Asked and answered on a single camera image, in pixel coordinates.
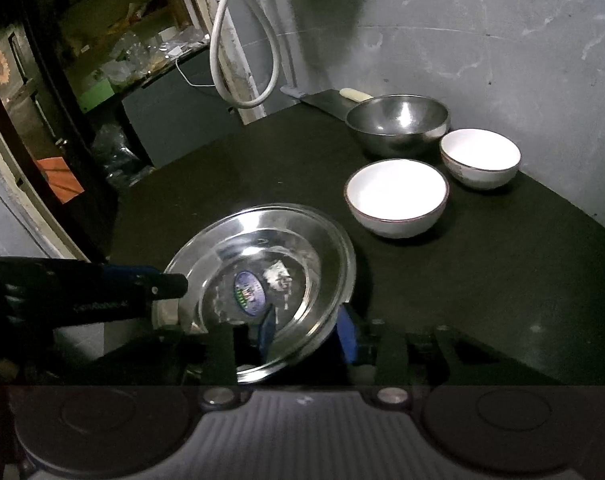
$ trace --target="white hose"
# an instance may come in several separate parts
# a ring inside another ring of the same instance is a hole
[[[271,79],[269,84],[266,86],[265,91],[262,92],[258,97],[251,101],[238,101],[233,95],[229,93],[225,86],[224,79],[220,73],[220,64],[218,63],[218,47],[220,46],[220,31],[222,30],[222,22],[224,15],[227,10],[227,4],[229,0],[220,0],[218,3],[218,10],[214,19],[214,30],[212,30],[212,43],[209,52],[209,65],[212,70],[212,78],[214,79],[214,85],[220,94],[220,96],[229,104],[235,108],[255,108],[260,106],[268,97],[271,92],[274,91],[278,84],[278,77],[280,75],[280,48],[278,46],[278,37],[271,23],[265,16],[258,2],[256,0],[245,0],[253,14],[265,29],[267,40],[269,40],[269,46],[271,47],[271,53],[274,58],[274,68],[272,70]]]

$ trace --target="stainless steel mixing bowl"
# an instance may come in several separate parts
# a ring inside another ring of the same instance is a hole
[[[348,112],[345,122],[366,152],[383,158],[419,155],[451,125],[441,102],[404,94],[367,99]]]
[[[284,280],[268,277],[283,268]],[[184,274],[189,289],[180,300],[156,302],[156,327],[206,333],[221,322],[251,326],[260,321],[260,308],[275,308],[276,336],[265,363],[238,369],[239,383],[253,383],[303,359],[329,336],[353,292],[355,254],[342,227],[318,211],[271,204],[210,225],[178,251],[166,272]],[[260,297],[255,310],[237,298],[239,279],[251,282]]]

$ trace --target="black table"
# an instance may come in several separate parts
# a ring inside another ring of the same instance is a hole
[[[427,158],[441,168],[436,153]],[[484,193],[450,178],[431,231],[384,240],[343,199],[347,178],[367,162],[343,123],[288,108],[137,184],[121,204],[111,262],[164,269],[223,216],[269,202],[310,205],[349,233],[354,304],[369,318],[408,332],[448,324],[560,381],[605,384],[604,228],[519,174]]]

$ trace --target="stainless steel plate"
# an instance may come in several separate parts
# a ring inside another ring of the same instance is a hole
[[[270,204],[210,225],[178,251],[166,272],[184,274],[189,289],[181,300],[154,305],[156,326],[205,333],[221,322],[255,325],[262,309],[274,309],[276,336],[265,363],[238,370],[238,382],[253,383],[327,338],[339,306],[351,299],[355,255],[342,227],[318,211]]]

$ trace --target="screw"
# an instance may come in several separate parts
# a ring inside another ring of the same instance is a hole
[[[229,388],[224,388],[222,386],[216,388],[209,388],[202,398],[204,402],[210,404],[212,406],[220,406],[222,404],[227,404],[234,399],[235,395],[232,390]]]
[[[402,404],[409,400],[409,394],[402,388],[383,388],[378,392],[378,400],[385,404]]]

